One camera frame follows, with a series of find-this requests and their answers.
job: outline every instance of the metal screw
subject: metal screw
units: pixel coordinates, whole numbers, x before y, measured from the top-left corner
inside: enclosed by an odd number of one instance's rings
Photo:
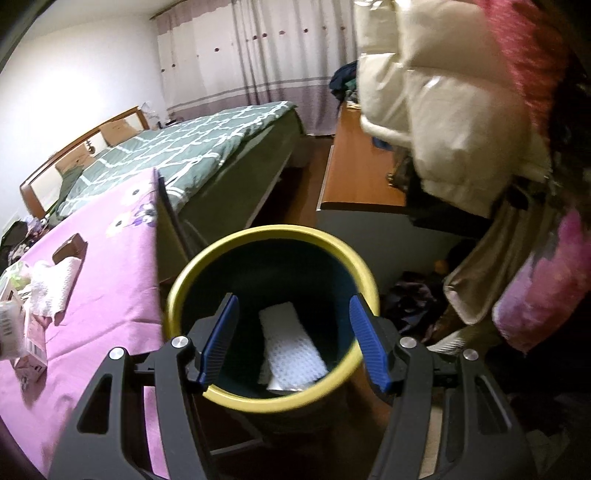
[[[125,350],[123,350],[120,346],[116,346],[109,352],[109,358],[111,360],[119,360],[122,356],[125,355]]]
[[[478,360],[478,352],[476,350],[473,350],[472,348],[469,348],[468,350],[464,350],[464,358],[466,360],[470,360],[470,361],[474,361],[474,360]]]
[[[415,348],[417,341],[413,337],[402,337],[400,339],[400,345],[404,348]]]
[[[187,344],[189,343],[189,339],[183,335],[178,336],[178,337],[174,337],[173,341],[171,342],[173,344],[173,347],[175,348],[183,348],[184,346],[187,346]]]

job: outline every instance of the trash can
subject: trash can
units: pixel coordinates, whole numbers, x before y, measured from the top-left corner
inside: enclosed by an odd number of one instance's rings
[[[326,423],[339,402],[332,394],[362,360],[349,322],[351,296],[361,292],[378,314],[378,290],[360,256],[334,236],[302,226],[261,226],[229,235],[193,258],[174,283],[165,335],[187,333],[197,319],[216,311],[227,292],[240,301],[240,320],[219,378],[204,397],[286,430]],[[258,312],[287,301],[329,373],[304,391],[277,396],[258,384],[264,358]],[[306,421],[311,417],[319,422]]]

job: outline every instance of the wooden floor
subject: wooden floor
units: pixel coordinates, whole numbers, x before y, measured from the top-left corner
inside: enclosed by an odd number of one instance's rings
[[[310,162],[289,168],[271,193],[255,225],[289,223],[314,227],[331,138],[307,138]],[[388,424],[390,407],[371,391],[359,369],[345,388],[348,414],[329,430],[282,439],[281,446],[259,448],[216,461],[225,475],[241,480],[365,480]],[[249,439],[226,410],[203,398],[197,400],[210,449]]]

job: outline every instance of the wooden desk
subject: wooden desk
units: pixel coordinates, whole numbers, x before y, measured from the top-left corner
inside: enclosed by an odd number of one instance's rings
[[[406,198],[388,185],[392,152],[374,147],[359,110],[343,108],[324,178],[321,209],[402,213]]]
[[[459,237],[416,228],[402,191],[388,185],[392,152],[373,146],[360,112],[343,108],[316,209],[316,228],[349,244],[367,263],[381,293],[405,270],[430,273]]]

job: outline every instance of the pillow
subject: pillow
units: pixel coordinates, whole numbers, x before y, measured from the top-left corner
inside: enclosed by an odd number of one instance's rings
[[[78,145],[70,150],[66,155],[56,162],[56,169],[63,177],[64,174],[74,167],[89,167],[95,162],[95,158],[90,155],[86,145]]]
[[[127,120],[124,118],[107,122],[104,125],[101,125],[99,130],[110,147],[119,145],[125,140],[129,140],[139,134],[139,131],[127,123]]]
[[[527,353],[556,333],[590,290],[591,238],[572,209],[517,272],[492,321],[509,345]]]

